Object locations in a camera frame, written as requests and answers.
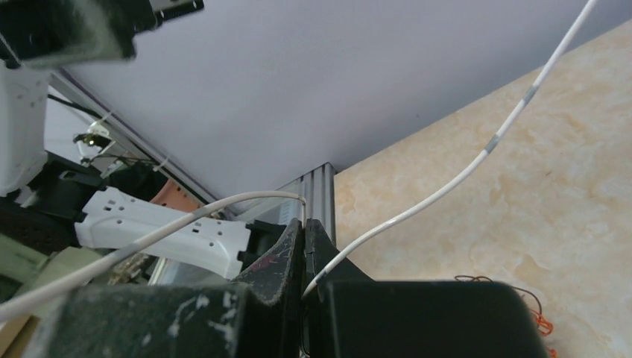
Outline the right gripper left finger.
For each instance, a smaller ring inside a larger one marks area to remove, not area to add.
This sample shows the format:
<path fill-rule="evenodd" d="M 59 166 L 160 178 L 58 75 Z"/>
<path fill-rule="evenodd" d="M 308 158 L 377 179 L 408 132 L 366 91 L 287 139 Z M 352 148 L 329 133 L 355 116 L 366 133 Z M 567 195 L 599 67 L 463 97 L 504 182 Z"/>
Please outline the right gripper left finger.
<path fill-rule="evenodd" d="M 298 357 L 303 287 L 304 229 L 293 219 L 276 243 L 234 283 L 238 304 L 234 357 Z"/>

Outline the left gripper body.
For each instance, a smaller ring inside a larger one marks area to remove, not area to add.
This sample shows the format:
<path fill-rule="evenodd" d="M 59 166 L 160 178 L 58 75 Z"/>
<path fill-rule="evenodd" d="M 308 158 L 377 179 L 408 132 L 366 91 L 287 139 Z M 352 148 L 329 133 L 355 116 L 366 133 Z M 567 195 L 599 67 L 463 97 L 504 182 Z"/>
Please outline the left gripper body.
<path fill-rule="evenodd" d="M 1 60 L 9 69 L 132 60 L 136 35 L 203 9 L 203 1 L 2 1 Z"/>

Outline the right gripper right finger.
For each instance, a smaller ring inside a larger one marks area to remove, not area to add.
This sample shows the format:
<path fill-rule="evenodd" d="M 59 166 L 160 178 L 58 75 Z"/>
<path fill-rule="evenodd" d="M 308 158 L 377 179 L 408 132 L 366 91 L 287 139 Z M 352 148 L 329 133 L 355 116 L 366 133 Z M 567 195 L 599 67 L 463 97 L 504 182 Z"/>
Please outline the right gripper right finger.
<path fill-rule="evenodd" d="M 506 283 L 374 280 L 344 260 L 305 300 L 312 357 L 547 357 Z"/>

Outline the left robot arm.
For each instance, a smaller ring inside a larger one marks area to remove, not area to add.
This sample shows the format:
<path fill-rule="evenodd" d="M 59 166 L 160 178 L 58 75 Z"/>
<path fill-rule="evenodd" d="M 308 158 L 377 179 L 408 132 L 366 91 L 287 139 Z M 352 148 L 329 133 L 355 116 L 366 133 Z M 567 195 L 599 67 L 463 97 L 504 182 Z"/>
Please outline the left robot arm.
<path fill-rule="evenodd" d="M 50 74 L 58 67 L 131 60 L 134 38 L 202 1 L 1 3 L 1 231 L 50 253 L 118 250 L 183 212 L 107 186 L 91 169 L 44 146 Z"/>

